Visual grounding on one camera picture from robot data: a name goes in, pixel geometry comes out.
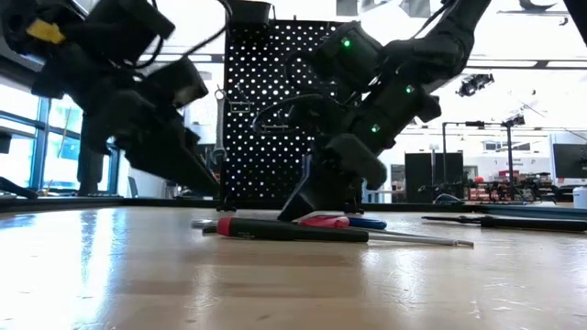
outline workbench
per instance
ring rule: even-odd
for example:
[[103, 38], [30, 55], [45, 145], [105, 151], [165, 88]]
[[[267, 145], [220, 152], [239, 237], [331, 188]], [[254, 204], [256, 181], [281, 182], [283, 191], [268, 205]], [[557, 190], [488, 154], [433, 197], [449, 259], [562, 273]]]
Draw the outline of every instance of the workbench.
[[481, 230], [422, 214], [369, 215], [475, 248], [260, 242], [190, 229], [221, 215], [0, 214], [0, 329], [587, 328], [581, 234]]

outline black robotic arm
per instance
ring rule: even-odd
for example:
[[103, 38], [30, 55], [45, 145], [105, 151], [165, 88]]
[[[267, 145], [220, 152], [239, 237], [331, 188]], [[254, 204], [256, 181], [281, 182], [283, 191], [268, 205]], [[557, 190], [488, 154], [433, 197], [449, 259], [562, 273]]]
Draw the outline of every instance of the black robotic arm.
[[[374, 190], [386, 180], [387, 170], [377, 157], [393, 147], [395, 137], [415, 116], [425, 122], [440, 116], [438, 99], [425, 86], [462, 72], [471, 55], [474, 30], [490, 3], [445, 1], [444, 16], [424, 37], [392, 41], [385, 47], [359, 23], [348, 23], [322, 47], [304, 55], [323, 80], [334, 78], [356, 94], [370, 93], [362, 101], [355, 98], [347, 104], [325, 97], [322, 105], [314, 106], [331, 109], [338, 105], [339, 115], [328, 112], [329, 122], [318, 128], [305, 161], [305, 176], [282, 209], [280, 220], [345, 206], [347, 211], [357, 211], [352, 205], [362, 181]], [[304, 123], [298, 114], [307, 104], [301, 105], [290, 115], [298, 120], [293, 124], [300, 126]]]
[[0, 2], [7, 45], [44, 64], [31, 92], [68, 94], [84, 111], [85, 146], [108, 154], [114, 137], [133, 168], [216, 195], [199, 137], [178, 112], [208, 94], [198, 70], [186, 55], [148, 76], [137, 71], [149, 44], [174, 31], [171, 21], [147, 0], [101, 0], [87, 15], [69, 0]]

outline black tool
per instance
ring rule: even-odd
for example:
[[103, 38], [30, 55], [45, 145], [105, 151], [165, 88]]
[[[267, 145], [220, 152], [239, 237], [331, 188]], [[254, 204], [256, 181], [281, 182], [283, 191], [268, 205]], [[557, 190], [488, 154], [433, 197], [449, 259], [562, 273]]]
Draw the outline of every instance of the black tool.
[[336, 228], [313, 227], [271, 220], [224, 217], [218, 221], [217, 233], [226, 237], [267, 239], [281, 241], [369, 241], [369, 233]]
[[489, 215], [469, 218], [467, 216], [423, 216], [423, 219], [450, 221], [461, 224], [481, 225], [484, 228], [517, 228], [551, 231], [584, 232], [587, 222], [581, 220], [542, 220], [523, 218], [496, 218]]
[[[200, 225], [192, 222], [192, 227]], [[323, 242], [348, 242], [364, 243], [369, 240], [388, 242], [405, 242], [420, 244], [436, 244], [444, 246], [473, 247], [473, 243], [450, 238], [431, 236], [418, 236], [400, 233], [390, 233], [382, 230], [366, 231], [365, 228], [340, 229], [323, 226], [297, 225], [272, 220], [244, 219], [237, 217], [224, 217], [216, 226], [205, 226], [203, 232], [213, 233], [226, 237], [239, 237], [248, 239], [264, 239], [279, 241], [323, 241]]]

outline white wall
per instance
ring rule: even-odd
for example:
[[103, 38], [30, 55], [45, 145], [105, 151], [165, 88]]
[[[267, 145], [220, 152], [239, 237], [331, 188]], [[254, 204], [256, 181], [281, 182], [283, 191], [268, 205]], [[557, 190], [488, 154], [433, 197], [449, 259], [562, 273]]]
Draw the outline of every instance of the white wall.
[[123, 197], [131, 197], [128, 188], [128, 174], [130, 173], [130, 163], [125, 158], [125, 152], [120, 151], [120, 161], [118, 162], [118, 185], [116, 193]]
[[139, 197], [163, 198], [165, 180], [142, 170], [130, 168], [128, 176], [135, 178]]

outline pegboard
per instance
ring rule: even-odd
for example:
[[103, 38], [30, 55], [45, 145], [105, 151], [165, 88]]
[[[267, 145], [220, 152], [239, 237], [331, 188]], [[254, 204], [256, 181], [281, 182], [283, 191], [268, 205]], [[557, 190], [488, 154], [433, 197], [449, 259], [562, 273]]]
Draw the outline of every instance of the pegboard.
[[[300, 132], [261, 136], [250, 125], [269, 105], [298, 94], [284, 73], [287, 57], [297, 50], [311, 51], [338, 22], [277, 20], [271, 25], [234, 25], [225, 54], [224, 145], [227, 159], [221, 176], [222, 200], [236, 207], [285, 203], [302, 178], [303, 156], [314, 137]], [[321, 86], [337, 96], [337, 86], [320, 82], [301, 60], [293, 63], [293, 77], [301, 84]], [[265, 122], [281, 126], [277, 115]]]

